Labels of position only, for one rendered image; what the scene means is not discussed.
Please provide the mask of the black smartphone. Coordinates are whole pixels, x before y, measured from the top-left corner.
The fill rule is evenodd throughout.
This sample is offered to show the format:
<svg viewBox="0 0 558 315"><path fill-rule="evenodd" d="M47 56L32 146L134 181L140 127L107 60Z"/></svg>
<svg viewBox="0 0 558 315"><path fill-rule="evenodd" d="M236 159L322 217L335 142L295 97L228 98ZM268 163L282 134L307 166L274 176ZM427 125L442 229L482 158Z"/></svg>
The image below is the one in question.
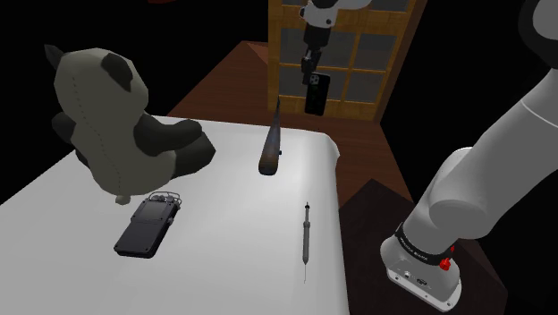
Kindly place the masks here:
<svg viewBox="0 0 558 315"><path fill-rule="evenodd" d="M305 100L305 113L322 116L325 112L331 77L324 73L313 72L308 78Z"/></svg>

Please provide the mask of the wooden framed glass door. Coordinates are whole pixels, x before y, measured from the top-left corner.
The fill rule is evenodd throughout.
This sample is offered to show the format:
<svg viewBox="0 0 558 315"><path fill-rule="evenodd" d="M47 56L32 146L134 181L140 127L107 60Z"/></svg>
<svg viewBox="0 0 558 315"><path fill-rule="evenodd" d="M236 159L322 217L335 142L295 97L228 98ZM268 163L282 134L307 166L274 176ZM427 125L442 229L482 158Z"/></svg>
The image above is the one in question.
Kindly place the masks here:
<svg viewBox="0 0 558 315"><path fill-rule="evenodd" d="M331 77L324 116L382 120L427 0L268 0L268 107L304 115L306 24L330 28L314 72Z"/></svg>

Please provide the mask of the brown baseball bat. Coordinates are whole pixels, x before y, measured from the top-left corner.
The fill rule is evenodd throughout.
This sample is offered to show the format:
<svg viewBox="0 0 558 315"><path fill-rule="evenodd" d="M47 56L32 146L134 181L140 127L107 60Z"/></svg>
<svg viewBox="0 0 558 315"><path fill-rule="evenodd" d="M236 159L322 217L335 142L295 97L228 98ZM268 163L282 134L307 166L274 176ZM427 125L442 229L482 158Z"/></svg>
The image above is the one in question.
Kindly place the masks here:
<svg viewBox="0 0 558 315"><path fill-rule="evenodd" d="M281 156L280 98L277 99L273 121L258 161L258 171L262 175L274 175Z"/></svg>

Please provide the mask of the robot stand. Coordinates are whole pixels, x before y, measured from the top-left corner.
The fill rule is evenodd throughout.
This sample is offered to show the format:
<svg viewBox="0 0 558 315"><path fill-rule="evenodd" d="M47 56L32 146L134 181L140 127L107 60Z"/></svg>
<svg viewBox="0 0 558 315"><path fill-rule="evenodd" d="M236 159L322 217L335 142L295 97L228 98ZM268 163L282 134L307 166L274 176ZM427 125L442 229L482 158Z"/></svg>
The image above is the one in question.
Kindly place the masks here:
<svg viewBox="0 0 558 315"><path fill-rule="evenodd" d="M380 245L413 208L411 201L374 179L340 208L350 315L504 315L507 290L474 240L455 244L462 292L450 311L438 311L388 278Z"/></svg>

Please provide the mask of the grey pen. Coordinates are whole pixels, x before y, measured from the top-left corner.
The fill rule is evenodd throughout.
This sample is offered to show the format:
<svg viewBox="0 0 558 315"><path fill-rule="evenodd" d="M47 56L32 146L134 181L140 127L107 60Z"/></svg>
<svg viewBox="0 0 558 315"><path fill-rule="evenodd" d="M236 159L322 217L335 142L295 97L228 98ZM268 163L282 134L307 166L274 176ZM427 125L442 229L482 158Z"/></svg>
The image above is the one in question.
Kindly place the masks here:
<svg viewBox="0 0 558 315"><path fill-rule="evenodd" d="M303 221L303 247L302 247L302 261L304 264L304 280L306 282L307 279L307 265L309 262L309 230L310 230L310 221L309 221L309 209L310 206L308 203L305 205L305 217Z"/></svg>

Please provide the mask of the panda plush toy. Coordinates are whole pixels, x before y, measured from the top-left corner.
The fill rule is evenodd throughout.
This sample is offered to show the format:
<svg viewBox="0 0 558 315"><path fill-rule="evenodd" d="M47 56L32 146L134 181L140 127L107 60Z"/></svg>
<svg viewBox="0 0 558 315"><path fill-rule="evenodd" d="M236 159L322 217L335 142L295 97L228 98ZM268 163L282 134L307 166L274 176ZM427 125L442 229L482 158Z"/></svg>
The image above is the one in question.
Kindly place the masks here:
<svg viewBox="0 0 558 315"><path fill-rule="evenodd" d="M116 203L211 163L216 149L200 123L164 124L147 113L148 88L131 60L103 48L64 52L47 45L45 54L62 108L53 130Z"/></svg>

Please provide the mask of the black handheld device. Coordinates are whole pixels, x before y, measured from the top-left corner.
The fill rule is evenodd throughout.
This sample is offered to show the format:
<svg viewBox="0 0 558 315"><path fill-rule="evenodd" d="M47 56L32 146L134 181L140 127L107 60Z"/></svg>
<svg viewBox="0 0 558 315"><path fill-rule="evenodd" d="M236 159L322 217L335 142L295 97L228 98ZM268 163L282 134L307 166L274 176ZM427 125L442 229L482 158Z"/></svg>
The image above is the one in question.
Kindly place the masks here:
<svg viewBox="0 0 558 315"><path fill-rule="evenodd" d="M181 204L182 199L176 192L152 192L131 216L114 251L124 257L153 258Z"/></svg>

